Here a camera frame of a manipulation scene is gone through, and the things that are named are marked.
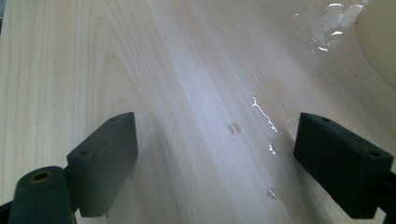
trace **light wood surface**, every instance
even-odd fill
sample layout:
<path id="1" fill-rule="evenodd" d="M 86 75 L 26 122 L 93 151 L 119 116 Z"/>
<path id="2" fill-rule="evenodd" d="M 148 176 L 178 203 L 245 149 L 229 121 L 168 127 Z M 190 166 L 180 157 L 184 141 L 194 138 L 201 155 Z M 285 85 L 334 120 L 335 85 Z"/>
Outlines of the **light wood surface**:
<path id="1" fill-rule="evenodd" d="M 396 155 L 396 90 L 362 55 L 355 24 L 318 48 L 331 3 L 8 0 L 0 203 L 23 175 L 65 167 L 100 124 L 134 111 L 131 177 L 110 219 L 79 223 L 382 222 L 379 209 L 350 219 L 292 156 L 303 111 Z"/>

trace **black object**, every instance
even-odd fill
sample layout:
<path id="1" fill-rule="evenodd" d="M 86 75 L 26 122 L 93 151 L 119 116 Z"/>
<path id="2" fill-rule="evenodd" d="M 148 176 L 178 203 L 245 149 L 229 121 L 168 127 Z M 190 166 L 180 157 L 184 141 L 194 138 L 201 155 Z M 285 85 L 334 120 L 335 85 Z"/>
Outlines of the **black object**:
<path id="1" fill-rule="evenodd" d="M 294 157 L 352 218 L 396 217 L 393 157 L 336 122 L 302 113 Z"/>
<path id="2" fill-rule="evenodd" d="M 67 155 L 65 169 L 34 170 L 20 179 L 14 201 L 0 207 L 0 223 L 76 223 L 107 214 L 137 158 L 134 113 L 106 121 Z"/>

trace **white container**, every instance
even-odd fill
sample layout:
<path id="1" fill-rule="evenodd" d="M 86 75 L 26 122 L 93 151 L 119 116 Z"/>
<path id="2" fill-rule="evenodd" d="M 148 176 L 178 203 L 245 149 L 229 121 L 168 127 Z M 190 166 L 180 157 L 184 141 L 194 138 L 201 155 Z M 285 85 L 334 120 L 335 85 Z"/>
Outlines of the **white container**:
<path id="1" fill-rule="evenodd" d="M 374 69 L 396 89 L 396 0 L 372 0 L 357 25 L 361 49 Z"/>

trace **wood grain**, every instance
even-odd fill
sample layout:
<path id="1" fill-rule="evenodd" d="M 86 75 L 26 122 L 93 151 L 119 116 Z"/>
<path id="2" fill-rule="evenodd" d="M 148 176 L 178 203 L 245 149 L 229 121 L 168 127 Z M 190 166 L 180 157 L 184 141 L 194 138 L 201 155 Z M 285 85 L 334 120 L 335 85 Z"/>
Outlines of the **wood grain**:
<path id="1" fill-rule="evenodd" d="M 65 167 L 101 123 L 134 111 L 134 171 L 110 219 L 78 223 L 380 223 L 381 211 L 347 217 L 292 157 L 302 111 L 396 155 L 396 91 L 354 26 L 328 51 L 312 43 L 329 3 L 7 1 L 0 203 L 23 175 Z"/>

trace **round hole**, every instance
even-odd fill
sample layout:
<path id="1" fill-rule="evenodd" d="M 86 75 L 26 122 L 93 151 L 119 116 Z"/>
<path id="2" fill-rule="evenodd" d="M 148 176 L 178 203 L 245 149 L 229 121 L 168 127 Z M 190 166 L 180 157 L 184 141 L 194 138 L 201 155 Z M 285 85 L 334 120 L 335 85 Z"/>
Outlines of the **round hole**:
<path id="1" fill-rule="evenodd" d="M 30 177 L 29 181 L 32 184 L 38 184 L 38 183 L 46 181 L 51 176 L 52 176 L 52 172 L 51 171 L 42 171 L 42 172 L 40 172 L 38 174 L 35 174 L 32 177 Z"/>
<path id="2" fill-rule="evenodd" d="M 375 156 L 375 157 L 379 156 L 379 153 L 378 152 L 374 152 L 374 151 L 369 151 L 369 154 L 372 155 L 372 156 Z"/>
<path id="3" fill-rule="evenodd" d="M 40 173 L 40 174 L 38 174 L 38 175 L 35 175 L 34 177 L 33 177 L 33 180 L 43 180 L 43 179 L 45 179 L 45 178 L 47 178 L 49 176 L 49 174 L 48 173 Z"/>
<path id="4" fill-rule="evenodd" d="M 79 153 L 80 156 L 88 156 L 90 153 L 88 151 L 82 151 Z"/>

